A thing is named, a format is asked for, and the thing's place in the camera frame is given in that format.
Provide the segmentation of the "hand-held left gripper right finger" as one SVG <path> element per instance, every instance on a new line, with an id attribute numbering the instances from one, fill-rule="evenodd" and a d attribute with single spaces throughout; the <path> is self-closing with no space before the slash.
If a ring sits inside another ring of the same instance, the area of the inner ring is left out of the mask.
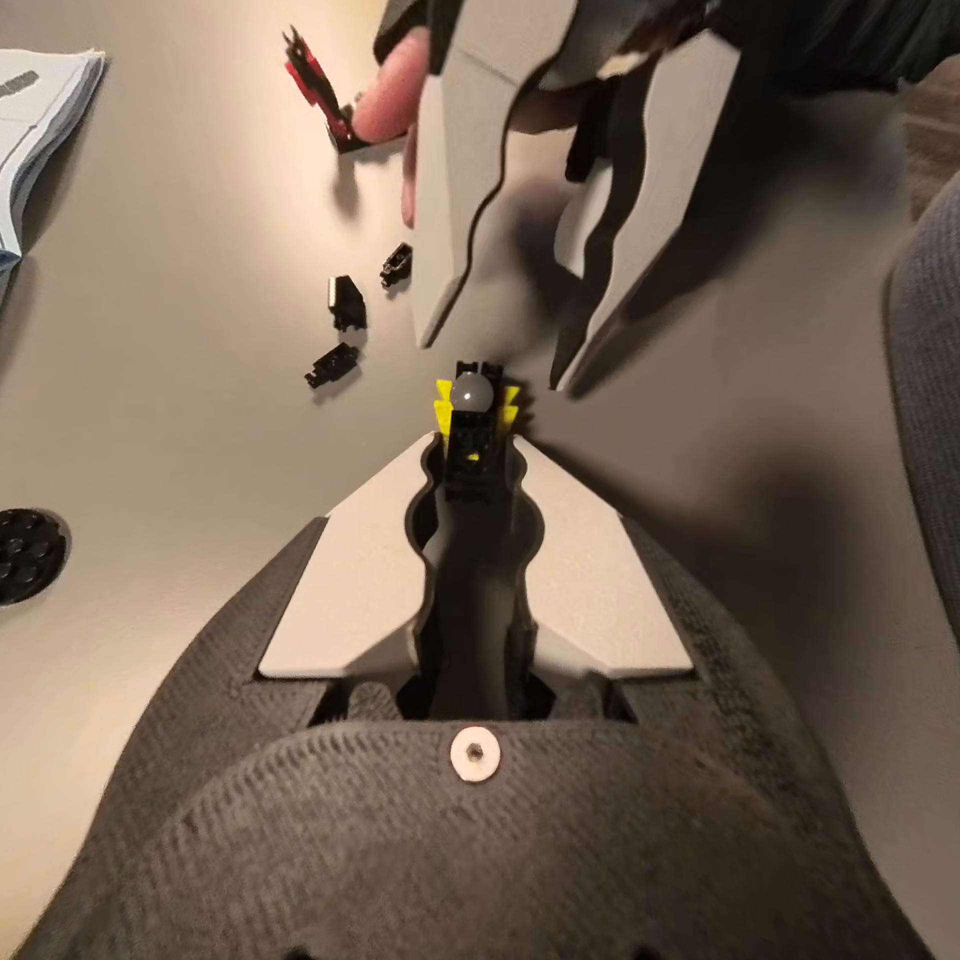
<path id="1" fill-rule="evenodd" d="M 529 440 L 518 494 L 537 541 L 523 572 L 530 668 L 544 682 L 633 681 L 690 674 L 681 634 L 618 511 Z"/>

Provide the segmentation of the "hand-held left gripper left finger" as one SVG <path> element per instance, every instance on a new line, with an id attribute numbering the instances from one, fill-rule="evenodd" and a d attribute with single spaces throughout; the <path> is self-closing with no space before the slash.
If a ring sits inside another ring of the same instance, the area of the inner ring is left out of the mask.
<path id="1" fill-rule="evenodd" d="M 329 515 L 258 670 L 269 679 L 411 679 L 435 669 L 441 435 L 415 440 Z"/>

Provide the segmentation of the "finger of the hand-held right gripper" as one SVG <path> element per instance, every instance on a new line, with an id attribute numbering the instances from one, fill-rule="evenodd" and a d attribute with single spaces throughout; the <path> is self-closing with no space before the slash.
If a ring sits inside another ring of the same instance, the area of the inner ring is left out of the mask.
<path id="1" fill-rule="evenodd" d="M 416 124 L 413 325 L 428 348 L 474 261 L 483 210 L 505 175 L 522 92 L 560 54 L 576 1 L 428 3 L 428 74 Z"/>
<path id="2" fill-rule="evenodd" d="M 584 115 L 567 157 L 568 174 L 584 178 L 554 241 L 556 261 L 581 284 L 560 325 L 551 390 L 573 388 L 678 233 L 739 61 L 719 33 L 696 33 L 606 80 Z"/>

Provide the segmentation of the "red and black lego piece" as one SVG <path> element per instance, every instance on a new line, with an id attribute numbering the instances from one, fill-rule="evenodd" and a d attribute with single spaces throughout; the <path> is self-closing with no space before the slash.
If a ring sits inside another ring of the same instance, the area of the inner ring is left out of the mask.
<path id="1" fill-rule="evenodd" d="M 290 26 L 282 36 L 285 69 L 308 105 L 321 111 L 337 153 L 343 155 L 366 146 L 354 130 L 354 104 L 340 102 L 329 77 L 300 32 Z"/>

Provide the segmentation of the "partly built lego model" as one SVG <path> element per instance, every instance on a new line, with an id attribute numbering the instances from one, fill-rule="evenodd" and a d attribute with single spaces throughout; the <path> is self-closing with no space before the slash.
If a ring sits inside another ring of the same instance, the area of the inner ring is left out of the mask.
<path id="1" fill-rule="evenodd" d="M 436 389 L 445 498 L 490 504 L 505 486 L 505 448 L 520 415 L 521 388 L 505 379 L 503 366 L 479 361 L 458 362 Z"/>

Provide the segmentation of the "round black lego plate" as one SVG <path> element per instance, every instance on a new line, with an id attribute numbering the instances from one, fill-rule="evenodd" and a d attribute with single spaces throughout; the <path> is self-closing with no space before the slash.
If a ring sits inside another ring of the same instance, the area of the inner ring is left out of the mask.
<path id="1" fill-rule="evenodd" d="M 1 510 L 1 606 L 45 592 L 59 578 L 69 552 L 66 523 L 48 510 Z"/>

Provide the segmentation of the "lego instruction booklet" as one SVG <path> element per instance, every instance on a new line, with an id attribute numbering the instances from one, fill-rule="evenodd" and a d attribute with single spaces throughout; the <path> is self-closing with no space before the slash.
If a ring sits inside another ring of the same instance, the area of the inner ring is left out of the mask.
<path id="1" fill-rule="evenodd" d="M 43 165 L 82 120 L 107 64 L 102 51 L 1 51 L 1 264 L 22 258 L 21 221 Z"/>

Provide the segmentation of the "person's right hand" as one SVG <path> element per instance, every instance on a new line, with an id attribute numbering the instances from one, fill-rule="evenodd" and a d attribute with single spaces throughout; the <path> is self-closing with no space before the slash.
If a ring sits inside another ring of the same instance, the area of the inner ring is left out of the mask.
<path id="1" fill-rule="evenodd" d="M 429 53 L 429 30 L 410 30 L 386 57 L 356 105 L 353 118 L 355 133 L 369 144 L 380 145 L 405 137 L 400 211 L 408 229 L 414 227 L 416 217 L 418 120 L 429 72 Z"/>

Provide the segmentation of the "grey fabric chair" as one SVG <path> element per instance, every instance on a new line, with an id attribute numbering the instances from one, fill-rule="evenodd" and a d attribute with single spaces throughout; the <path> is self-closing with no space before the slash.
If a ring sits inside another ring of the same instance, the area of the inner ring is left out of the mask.
<path id="1" fill-rule="evenodd" d="M 898 438 L 942 604 L 959 609 L 959 175 L 918 220 L 889 287 L 886 350 Z"/>

